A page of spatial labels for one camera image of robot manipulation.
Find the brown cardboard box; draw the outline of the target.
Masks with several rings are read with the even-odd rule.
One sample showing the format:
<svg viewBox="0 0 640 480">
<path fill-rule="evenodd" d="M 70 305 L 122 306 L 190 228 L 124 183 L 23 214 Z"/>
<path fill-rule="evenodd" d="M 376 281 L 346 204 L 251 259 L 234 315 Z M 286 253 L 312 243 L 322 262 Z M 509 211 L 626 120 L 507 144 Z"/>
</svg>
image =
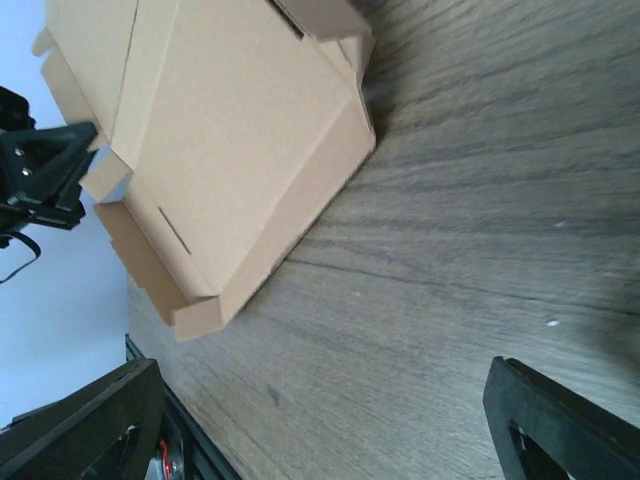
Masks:
<svg viewBox="0 0 640 480">
<path fill-rule="evenodd" d="M 32 51 L 106 156 L 83 178 L 181 340 L 224 328 L 376 145 L 348 1 L 50 1 Z"/>
</svg>

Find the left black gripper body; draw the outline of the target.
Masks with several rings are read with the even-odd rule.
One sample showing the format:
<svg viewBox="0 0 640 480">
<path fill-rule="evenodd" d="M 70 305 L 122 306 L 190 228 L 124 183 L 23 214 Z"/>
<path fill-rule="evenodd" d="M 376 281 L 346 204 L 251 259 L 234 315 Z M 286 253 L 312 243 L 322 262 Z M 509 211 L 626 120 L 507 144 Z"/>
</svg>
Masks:
<svg viewBox="0 0 640 480">
<path fill-rule="evenodd" d="M 0 87 L 0 129 L 2 132 L 35 129 L 28 100 L 3 86 Z"/>
</svg>

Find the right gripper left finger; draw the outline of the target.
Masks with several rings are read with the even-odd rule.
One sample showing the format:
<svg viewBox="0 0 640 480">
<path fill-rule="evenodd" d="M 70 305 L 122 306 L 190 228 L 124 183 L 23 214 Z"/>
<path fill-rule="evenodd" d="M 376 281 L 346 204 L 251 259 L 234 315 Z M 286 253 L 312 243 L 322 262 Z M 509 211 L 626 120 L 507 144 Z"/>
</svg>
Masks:
<svg viewBox="0 0 640 480">
<path fill-rule="evenodd" d="M 131 360 L 1 429 L 3 479 L 143 479 L 164 413 L 156 361 Z"/>
</svg>

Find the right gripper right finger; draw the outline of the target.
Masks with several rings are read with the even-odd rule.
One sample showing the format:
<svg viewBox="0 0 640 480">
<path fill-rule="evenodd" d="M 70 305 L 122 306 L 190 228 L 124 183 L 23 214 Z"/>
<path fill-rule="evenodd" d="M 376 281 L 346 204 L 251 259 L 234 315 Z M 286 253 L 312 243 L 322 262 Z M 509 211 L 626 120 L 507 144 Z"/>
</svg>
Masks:
<svg viewBox="0 0 640 480">
<path fill-rule="evenodd" d="M 514 358 L 492 360 L 483 393 L 507 479 L 637 479 L 639 429 Z"/>
</svg>

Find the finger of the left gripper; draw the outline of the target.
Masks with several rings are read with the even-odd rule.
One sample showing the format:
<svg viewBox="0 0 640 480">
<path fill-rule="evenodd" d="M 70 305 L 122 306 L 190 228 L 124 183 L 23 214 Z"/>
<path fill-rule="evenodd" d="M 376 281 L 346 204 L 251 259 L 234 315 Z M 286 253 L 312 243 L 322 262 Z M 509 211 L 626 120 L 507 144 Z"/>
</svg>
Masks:
<svg viewBox="0 0 640 480">
<path fill-rule="evenodd" d="M 96 137 L 89 121 L 3 133 L 1 228 L 75 228 L 85 216 L 80 180 L 96 155 L 89 149 Z"/>
</svg>

